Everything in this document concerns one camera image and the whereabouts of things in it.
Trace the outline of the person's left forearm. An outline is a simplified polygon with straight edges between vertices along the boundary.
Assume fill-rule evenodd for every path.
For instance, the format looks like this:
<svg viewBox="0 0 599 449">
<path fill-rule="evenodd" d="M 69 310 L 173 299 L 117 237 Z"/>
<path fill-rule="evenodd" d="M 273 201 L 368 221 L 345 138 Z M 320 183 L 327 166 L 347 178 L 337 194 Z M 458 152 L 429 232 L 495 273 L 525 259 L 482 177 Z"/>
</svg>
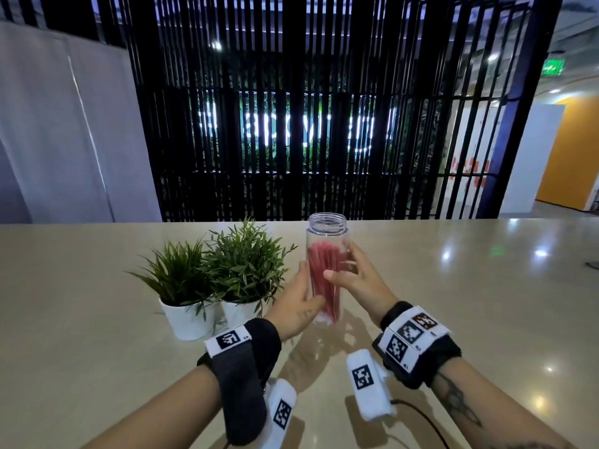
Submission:
<svg viewBox="0 0 599 449">
<path fill-rule="evenodd" d="M 216 376 L 197 366 L 81 449 L 190 449 L 220 410 Z"/>
</svg>

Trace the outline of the person's right forearm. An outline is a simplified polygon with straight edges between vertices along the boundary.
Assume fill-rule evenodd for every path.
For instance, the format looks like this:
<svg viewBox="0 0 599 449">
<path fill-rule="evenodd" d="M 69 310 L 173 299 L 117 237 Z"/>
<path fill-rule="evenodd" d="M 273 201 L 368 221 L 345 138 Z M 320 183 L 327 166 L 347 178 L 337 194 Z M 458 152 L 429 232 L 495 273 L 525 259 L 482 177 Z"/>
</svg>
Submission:
<svg viewBox="0 0 599 449">
<path fill-rule="evenodd" d="M 431 390 L 471 449 L 577 449 L 460 357 L 439 368 Z"/>
</svg>

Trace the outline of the bundle of red sticks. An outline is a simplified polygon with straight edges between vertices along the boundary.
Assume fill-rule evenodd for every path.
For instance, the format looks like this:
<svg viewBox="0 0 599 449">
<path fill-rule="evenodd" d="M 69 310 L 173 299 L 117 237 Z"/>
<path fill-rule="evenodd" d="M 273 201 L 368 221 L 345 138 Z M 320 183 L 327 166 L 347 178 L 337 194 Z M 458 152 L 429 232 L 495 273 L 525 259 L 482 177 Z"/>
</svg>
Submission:
<svg viewBox="0 0 599 449">
<path fill-rule="evenodd" d="M 325 271 L 340 272 L 347 259 L 346 246 L 328 241 L 316 241 L 307 247 L 307 260 L 310 269 L 311 292 L 322 296 L 325 305 L 316 321 L 322 324 L 336 324 L 341 315 L 341 291 L 324 276 Z"/>
</svg>

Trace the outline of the white fabric partition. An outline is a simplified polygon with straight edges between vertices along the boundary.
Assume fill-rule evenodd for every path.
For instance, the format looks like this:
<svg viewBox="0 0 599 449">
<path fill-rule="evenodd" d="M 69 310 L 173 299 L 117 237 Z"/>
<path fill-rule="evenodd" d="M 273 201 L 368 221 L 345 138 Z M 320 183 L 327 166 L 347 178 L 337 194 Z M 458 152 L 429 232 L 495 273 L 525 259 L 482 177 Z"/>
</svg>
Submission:
<svg viewBox="0 0 599 449">
<path fill-rule="evenodd" d="M 0 22 L 0 225 L 160 222 L 128 53 Z"/>
</svg>

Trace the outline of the glowing white letter sign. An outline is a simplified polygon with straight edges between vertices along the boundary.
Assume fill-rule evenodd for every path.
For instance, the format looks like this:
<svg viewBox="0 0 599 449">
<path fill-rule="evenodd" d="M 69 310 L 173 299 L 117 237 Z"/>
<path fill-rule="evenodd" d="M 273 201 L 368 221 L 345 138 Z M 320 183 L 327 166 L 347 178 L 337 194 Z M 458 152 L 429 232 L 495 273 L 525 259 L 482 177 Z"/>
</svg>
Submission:
<svg viewBox="0 0 599 449">
<path fill-rule="evenodd" d="M 312 148 L 323 138 L 322 126 L 323 116 L 326 113 L 326 143 L 330 144 L 333 139 L 333 127 L 337 118 L 334 109 L 339 109 L 342 96 L 349 97 L 348 109 L 348 131 L 347 150 L 354 147 L 356 156 L 365 156 L 372 150 L 377 133 L 377 96 L 375 94 L 333 93 L 328 96 L 327 112 L 325 112 L 325 98 L 323 93 L 304 94 L 304 112 L 302 114 L 302 139 L 303 149 Z M 258 147 L 260 134 L 264 134 L 266 148 L 275 148 L 279 139 L 279 128 L 282 127 L 285 146 L 290 146 L 291 122 L 294 115 L 290 110 L 290 96 L 286 94 L 286 107 L 278 108 L 276 93 L 266 92 L 263 97 L 264 107 L 258 110 L 258 95 L 256 91 L 239 92 L 239 114 L 241 124 L 239 133 L 246 138 L 247 144 L 252 141 Z"/>
</svg>

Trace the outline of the black slatted screen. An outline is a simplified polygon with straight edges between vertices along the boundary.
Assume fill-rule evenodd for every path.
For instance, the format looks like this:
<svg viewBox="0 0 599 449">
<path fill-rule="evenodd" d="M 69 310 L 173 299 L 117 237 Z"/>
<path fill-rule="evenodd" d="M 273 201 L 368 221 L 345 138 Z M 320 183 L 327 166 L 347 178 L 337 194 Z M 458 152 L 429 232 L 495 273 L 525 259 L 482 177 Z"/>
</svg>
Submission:
<svg viewBox="0 0 599 449">
<path fill-rule="evenodd" d="M 89 0 L 132 65 L 162 221 L 497 218 L 564 0 Z M 290 96 L 290 146 L 239 92 Z M 375 94 L 372 150 L 303 149 L 305 93 Z"/>
</svg>

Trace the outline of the short green plant white pot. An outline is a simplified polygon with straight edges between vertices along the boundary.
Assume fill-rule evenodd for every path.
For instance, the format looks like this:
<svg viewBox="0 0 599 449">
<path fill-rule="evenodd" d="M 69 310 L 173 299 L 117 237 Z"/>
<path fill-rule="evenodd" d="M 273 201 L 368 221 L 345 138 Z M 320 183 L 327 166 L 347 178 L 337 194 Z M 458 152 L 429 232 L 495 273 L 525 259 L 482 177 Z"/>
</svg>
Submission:
<svg viewBox="0 0 599 449">
<path fill-rule="evenodd" d="M 127 271 L 158 295 L 176 339 L 199 340 L 213 331 L 217 301 L 206 270 L 206 244 L 203 239 L 164 244 L 152 249 L 153 258 L 144 257 L 139 271 Z"/>
</svg>

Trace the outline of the person's left hand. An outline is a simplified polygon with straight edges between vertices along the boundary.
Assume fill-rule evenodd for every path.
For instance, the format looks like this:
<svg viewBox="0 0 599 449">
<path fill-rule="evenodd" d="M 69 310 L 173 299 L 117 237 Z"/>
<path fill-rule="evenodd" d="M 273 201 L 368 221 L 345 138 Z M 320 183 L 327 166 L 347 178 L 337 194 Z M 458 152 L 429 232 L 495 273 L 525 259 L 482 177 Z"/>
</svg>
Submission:
<svg viewBox="0 0 599 449">
<path fill-rule="evenodd" d="M 279 297 L 266 313 L 264 319 L 275 327 L 281 342 L 299 335 L 309 324 L 300 320 L 301 302 L 309 297 L 310 269 L 307 261 L 301 261 L 295 275 L 285 284 Z"/>
</svg>

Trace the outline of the person's right hand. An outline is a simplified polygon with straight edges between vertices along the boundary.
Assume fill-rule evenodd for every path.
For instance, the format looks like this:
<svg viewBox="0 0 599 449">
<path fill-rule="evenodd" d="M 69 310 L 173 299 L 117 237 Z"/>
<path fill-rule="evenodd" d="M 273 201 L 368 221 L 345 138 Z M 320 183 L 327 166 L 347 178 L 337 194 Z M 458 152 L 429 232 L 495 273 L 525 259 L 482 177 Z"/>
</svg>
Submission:
<svg viewBox="0 0 599 449">
<path fill-rule="evenodd" d="M 381 328 L 383 317 L 399 302 L 399 299 L 385 284 L 367 255 L 355 242 L 344 240 L 343 244 L 347 249 L 343 271 L 358 274 L 355 288 L 347 291 L 365 309 L 373 323 Z"/>
</svg>

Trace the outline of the clear plastic jar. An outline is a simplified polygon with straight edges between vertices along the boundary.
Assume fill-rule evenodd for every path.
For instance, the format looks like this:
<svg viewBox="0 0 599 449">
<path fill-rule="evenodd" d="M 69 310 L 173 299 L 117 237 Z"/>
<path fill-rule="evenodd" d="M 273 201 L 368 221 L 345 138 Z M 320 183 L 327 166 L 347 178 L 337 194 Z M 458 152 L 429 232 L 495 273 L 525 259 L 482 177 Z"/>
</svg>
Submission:
<svg viewBox="0 0 599 449">
<path fill-rule="evenodd" d="M 328 241 L 337 245 L 343 244 L 344 240 L 348 240 L 347 219 L 342 214 L 332 212 L 312 214 L 309 218 L 309 226 L 306 230 L 306 240 L 306 259 L 307 247 L 313 242 Z"/>
</svg>

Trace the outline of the tall green plant white pot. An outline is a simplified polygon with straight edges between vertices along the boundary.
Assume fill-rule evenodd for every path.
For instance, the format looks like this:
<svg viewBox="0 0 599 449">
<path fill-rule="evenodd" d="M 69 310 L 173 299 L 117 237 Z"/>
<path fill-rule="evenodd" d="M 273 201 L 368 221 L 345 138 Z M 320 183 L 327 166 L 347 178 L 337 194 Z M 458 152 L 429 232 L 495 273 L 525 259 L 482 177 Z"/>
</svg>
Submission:
<svg viewBox="0 0 599 449">
<path fill-rule="evenodd" d="M 288 271 L 285 257 L 298 248 L 282 245 L 265 227 L 246 218 L 226 230 L 209 231 L 203 271 L 230 328 L 261 317 L 275 301 Z"/>
</svg>

